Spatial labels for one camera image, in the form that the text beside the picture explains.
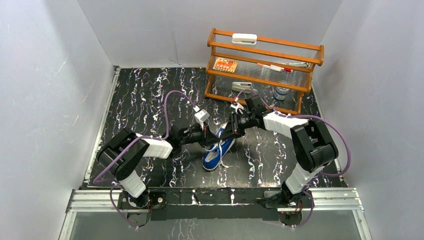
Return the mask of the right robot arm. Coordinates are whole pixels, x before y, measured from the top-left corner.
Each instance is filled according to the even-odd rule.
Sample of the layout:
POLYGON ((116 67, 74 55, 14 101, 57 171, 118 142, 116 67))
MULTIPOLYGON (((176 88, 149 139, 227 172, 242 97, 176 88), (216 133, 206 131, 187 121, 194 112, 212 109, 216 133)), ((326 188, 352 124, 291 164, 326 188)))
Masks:
POLYGON ((247 110, 231 113, 219 138, 240 138, 246 129, 253 127, 290 138, 297 163, 291 175, 282 183, 278 196, 286 206, 295 207, 301 201, 307 184, 338 157, 338 148, 322 120, 296 118, 272 111, 267 109, 259 95, 245 101, 247 110))

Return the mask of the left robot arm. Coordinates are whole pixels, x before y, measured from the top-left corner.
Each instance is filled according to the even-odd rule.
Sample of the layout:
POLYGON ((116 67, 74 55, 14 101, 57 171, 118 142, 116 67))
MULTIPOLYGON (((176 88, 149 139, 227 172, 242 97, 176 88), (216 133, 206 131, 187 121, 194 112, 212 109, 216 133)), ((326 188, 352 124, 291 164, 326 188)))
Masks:
POLYGON ((104 170, 93 182, 102 183, 105 173, 111 173, 112 180, 130 195, 130 202, 137 208, 144 208, 150 200, 148 187, 136 172, 142 158, 168 159, 179 153, 183 145, 198 143, 209 147, 219 141, 219 135, 213 133, 206 123, 188 127, 172 125, 162 137, 137 135, 123 129, 97 153, 96 160, 104 170))

